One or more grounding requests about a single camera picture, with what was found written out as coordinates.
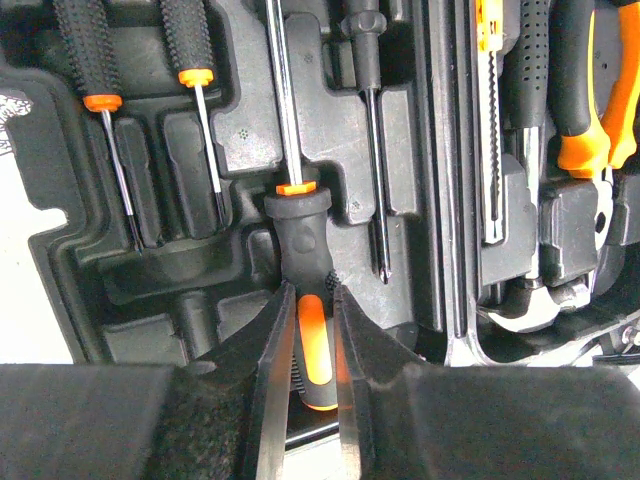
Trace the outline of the black plastic tool case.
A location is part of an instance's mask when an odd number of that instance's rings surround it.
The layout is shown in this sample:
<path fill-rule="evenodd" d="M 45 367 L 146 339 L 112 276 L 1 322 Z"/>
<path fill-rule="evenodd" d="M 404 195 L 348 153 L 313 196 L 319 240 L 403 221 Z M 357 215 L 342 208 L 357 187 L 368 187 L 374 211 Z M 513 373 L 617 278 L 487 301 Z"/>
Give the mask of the black plastic tool case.
<path fill-rule="evenodd" d="M 57 219 L 30 237 L 36 267 L 71 357 L 79 362 L 183 363 L 174 316 L 195 338 L 231 336 L 277 288 L 274 230 L 263 199 L 284 177 L 259 1 L 205 3 L 216 79 L 207 93 L 227 223 L 218 225 L 204 141 L 178 82 L 154 1 L 108 1 L 124 105 L 115 118 L 139 230 L 133 251 L 98 117 L 73 90 L 73 72 L 48 1 L 1 5 L 4 146 L 15 155 L 29 201 Z M 541 272 L 565 287 L 588 267 L 589 306 L 519 335 L 477 314 L 527 262 L 530 225 L 523 169 L 504 152 L 505 238 L 473 234 L 471 156 L 476 89 L 462 26 L 464 1 L 384 1 L 380 41 L 394 277 L 375 277 L 374 212 L 365 107 L 337 1 L 284 3 L 308 173 L 332 193 L 331 248 L 339 277 L 383 329 L 437 362 L 465 339 L 477 360 L 567 359 L 602 338 L 612 345 L 639 316 L 639 160 L 615 175 L 615 209 L 601 252 L 587 242 L 595 192 L 542 161 Z"/>

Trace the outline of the orange handled long-nose pliers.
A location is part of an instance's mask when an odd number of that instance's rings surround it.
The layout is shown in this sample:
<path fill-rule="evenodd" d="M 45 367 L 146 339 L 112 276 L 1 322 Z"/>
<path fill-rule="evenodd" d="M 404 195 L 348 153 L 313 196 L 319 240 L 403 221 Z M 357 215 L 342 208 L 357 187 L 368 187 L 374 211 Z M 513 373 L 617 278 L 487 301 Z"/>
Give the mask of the orange handled long-nose pliers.
<path fill-rule="evenodd" d="M 378 1 L 345 1 L 343 33 L 351 42 L 356 88 L 363 98 L 367 115 L 369 153 L 375 198 L 374 232 L 380 280 L 388 284 L 391 278 L 389 233 L 386 217 L 386 187 L 382 149 L 378 95 L 382 88 L 379 36 L 387 21 Z"/>

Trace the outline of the precision screwdriver orange black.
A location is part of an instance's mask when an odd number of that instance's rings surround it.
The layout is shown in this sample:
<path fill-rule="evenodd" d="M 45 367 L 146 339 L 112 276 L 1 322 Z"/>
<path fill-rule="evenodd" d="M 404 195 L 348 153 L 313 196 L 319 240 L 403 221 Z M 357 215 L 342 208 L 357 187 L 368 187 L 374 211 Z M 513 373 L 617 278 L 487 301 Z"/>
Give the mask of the precision screwdriver orange black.
<path fill-rule="evenodd" d="M 104 5 L 100 1 L 65 0 L 55 1 L 53 7 L 76 89 L 85 108 L 101 116 L 133 245 L 140 252 L 143 242 L 113 132 L 111 114 L 123 100 Z"/>

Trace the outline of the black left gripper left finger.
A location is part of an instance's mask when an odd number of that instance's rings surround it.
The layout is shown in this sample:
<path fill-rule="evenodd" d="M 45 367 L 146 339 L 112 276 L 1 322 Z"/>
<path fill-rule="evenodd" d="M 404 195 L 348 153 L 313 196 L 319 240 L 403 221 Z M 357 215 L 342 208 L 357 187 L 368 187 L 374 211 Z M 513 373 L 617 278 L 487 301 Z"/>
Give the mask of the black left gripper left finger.
<path fill-rule="evenodd" d="M 295 290 L 185 367 L 7 364 L 5 479 L 278 479 Z"/>

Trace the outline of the steel claw hammer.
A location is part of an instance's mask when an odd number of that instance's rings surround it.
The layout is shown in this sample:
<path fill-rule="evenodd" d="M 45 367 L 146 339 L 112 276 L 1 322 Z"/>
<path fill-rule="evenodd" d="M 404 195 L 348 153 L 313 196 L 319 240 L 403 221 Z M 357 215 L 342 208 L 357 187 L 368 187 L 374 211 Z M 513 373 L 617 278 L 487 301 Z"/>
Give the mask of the steel claw hammer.
<path fill-rule="evenodd" d="M 481 316 L 504 330 L 531 333 L 553 324 L 562 311 L 559 283 L 545 282 L 539 246 L 540 167 L 546 157 L 545 120 L 549 68 L 549 4 L 520 1 L 519 36 L 498 74 L 504 240 L 486 244 L 482 281 L 506 282 L 505 299 Z"/>

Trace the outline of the small black orange screwdriver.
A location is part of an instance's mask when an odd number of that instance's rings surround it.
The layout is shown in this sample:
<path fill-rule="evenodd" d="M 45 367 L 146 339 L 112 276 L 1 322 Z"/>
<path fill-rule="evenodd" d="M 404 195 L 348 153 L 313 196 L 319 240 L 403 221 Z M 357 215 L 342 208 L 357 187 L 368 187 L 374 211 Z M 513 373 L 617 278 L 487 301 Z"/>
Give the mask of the small black orange screwdriver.
<path fill-rule="evenodd" d="M 214 81 L 213 51 L 204 2 L 164 0 L 160 2 L 160 9 L 169 56 L 178 80 L 195 94 L 217 215 L 224 225 L 224 195 L 204 96 L 204 88 Z"/>

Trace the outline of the large black orange screwdriver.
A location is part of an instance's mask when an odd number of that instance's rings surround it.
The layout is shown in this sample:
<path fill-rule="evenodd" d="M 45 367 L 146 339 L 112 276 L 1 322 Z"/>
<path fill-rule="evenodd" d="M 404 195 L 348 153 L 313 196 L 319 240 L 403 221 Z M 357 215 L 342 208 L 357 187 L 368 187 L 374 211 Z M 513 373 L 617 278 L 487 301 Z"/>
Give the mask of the large black orange screwdriver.
<path fill-rule="evenodd" d="M 265 199 L 281 251 L 284 280 L 296 289 L 294 358 L 303 392 L 302 402 L 316 411 L 337 407 L 333 366 L 332 296 L 328 280 L 333 259 L 327 242 L 330 191 L 305 180 L 294 88 L 282 3 L 265 3 L 267 34 L 288 181 Z"/>

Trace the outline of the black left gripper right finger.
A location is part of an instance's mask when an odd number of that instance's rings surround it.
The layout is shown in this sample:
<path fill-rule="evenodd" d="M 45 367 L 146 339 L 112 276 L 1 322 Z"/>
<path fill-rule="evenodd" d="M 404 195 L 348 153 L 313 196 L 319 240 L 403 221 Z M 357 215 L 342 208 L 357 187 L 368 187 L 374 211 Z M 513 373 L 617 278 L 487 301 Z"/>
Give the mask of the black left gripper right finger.
<path fill-rule="evenodd" d="M 334 293 L 350 479 L 635 479 L 639 392 L 607 367 L 446 367 Z"/>

